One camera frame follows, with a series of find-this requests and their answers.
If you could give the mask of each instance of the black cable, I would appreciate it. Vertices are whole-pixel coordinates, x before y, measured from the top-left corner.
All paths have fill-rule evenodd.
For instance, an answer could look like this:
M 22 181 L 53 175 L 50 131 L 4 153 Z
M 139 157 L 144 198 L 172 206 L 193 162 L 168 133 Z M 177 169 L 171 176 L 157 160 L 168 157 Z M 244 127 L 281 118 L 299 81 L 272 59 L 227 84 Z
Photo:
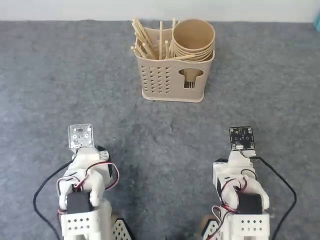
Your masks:
M 58 233 L 58 231 L 55 229 L 55 227 L 52 225 L 52 223 L 45 217 L 41 214 L 41 212 L 38 210 L 38 207 L 37 207 L 37 197 L 39 195 L 39 193 L 41 192 L 41 190 L 44 188 L 44 186 L 46 185 L 47 182 L 49 182 L 49 180 L 55 176 L 57 173 L 59 173 L 61 170 L 65 169 L 66 167 L 68 167 L 76 158 L 77 156 L 77 153 L 78 153 L 78 150 L 75 152 L 73 158 L 68 161 L 67 163 L 65 163 L 64 165 L 62 165 L 61 167 L 59 167 L 58 170 L 56 170 L 54 173 L 52 173 L 50 176 L 48 176 L 44 181 L 43 183 L 40 185 L 40 187 L 38 188 L 38 190 L 35 192 L 34 196 L 33 196 L 33 208 L 34 208 L 34 211 L 35 213 L 43 220 L 46 222 L 46 224 L 48 224 L 48 226 L 52 229 L 52 231 L 54 232 L 55 236 L 56 236 L 56 239 L 57 240 L 60 240 L 60 235 Z
M 262 157 L 260 157 L 260 156 L 251 156 L 250 159 L 251 159 L 251 160 L 259 159 L 261 162 L 263 162 L 264 165 L 266 165 L 269 169 L 271 169 L 272 172 L 274 172 L 274 174 L 277 175 L 278 178 L 280 178 L 280 179 L 284 182 L 284 184 L 285 184 L 285 185 L 291 190 L 291 192 L 293 193 L 293 198 L 294 198 L 293 203 L 292 203 L 292 205 L 289 207 L 289 209 L 285 212 L 285 214 L 282 216 L 280 222 L 278 223 L 278 226 L 276 227 L 276 229 L 275 229 L 275 231 L 274 231 L 274 233 L 273 233 L 273 235 L 272 235 L 272 240 L 275 240 L 276 237 L 277 237 L 277 234 L 278 234 L 278 232 L 279 232 L 279 230 L 280 230 L 280 228 L 281 228 L 282 223 L 286 220 L 286 217 L 289 215 L 289 213 L 292 211 L 292 209 L 295 207 L 295 205 L 296 205 L 296 203 L 297 203 L 297 193 L 296 193 L 296 191 L 293 189 L 293 187 L 292 187 L 269 163 L 267 163 Z

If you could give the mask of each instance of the circuit board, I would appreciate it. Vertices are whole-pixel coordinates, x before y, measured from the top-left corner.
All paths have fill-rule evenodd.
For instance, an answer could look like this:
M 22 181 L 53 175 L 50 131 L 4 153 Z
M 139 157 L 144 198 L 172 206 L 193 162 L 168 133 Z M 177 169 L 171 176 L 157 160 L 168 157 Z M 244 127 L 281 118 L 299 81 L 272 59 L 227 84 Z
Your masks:
M 251 126 L 237 126 L 229 129 L 232 151 L 254 150 L 255 140 Z
M 74 124 L 68 126 L 69 148 L 94 147 L 94 133 L 92 124 Z

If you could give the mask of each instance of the basket handle slot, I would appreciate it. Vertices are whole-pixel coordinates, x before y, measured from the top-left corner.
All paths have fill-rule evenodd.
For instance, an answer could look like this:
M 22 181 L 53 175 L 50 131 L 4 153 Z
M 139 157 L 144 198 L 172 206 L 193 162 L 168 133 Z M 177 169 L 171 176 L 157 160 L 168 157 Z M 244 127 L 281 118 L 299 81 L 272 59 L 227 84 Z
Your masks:
M 179 74 L 184 76 L 184 88 L 194 89 L 197 77 L 200 77 L 204 72 L 197 68 L 184 68 L 179 70 Z

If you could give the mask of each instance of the perforated plastic bracket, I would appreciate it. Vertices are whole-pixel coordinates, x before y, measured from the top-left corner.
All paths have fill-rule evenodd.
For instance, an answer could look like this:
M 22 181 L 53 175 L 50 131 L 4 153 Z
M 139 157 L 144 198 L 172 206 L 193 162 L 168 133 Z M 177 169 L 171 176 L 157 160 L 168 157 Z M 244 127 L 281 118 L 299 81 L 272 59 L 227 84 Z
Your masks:
M 235 236 L 269 236 L 269 214 L 244 215 L 235 214 L 230 216 L 231 231 Z
M 101 229 L 99 210 L 61 215 L 62 236 L 97 233 Z
M 113 240 L 131 240 L 130 233 L 122 219 L 117 219 L 112 227 Z
M 209 236 L 211 236 L 217 230 L 218 227 L 219 227 L 218 222 L 216 220 L 211 220 L 204 231 L 202 239 L 206 240 Z M 213 239 L 221 240 L 221 232 L 218 232 Z

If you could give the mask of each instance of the paper cup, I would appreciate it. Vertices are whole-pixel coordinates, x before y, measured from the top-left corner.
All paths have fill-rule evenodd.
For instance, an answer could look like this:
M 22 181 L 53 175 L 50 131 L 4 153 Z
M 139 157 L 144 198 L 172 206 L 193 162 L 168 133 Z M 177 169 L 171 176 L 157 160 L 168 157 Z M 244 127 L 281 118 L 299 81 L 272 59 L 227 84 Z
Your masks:
M 206 21 L 198 19 L 185 20 L 173 30 L 173 44 L 177 49 L 189 54 L 205 51 L 214 44 L 215 30 Z

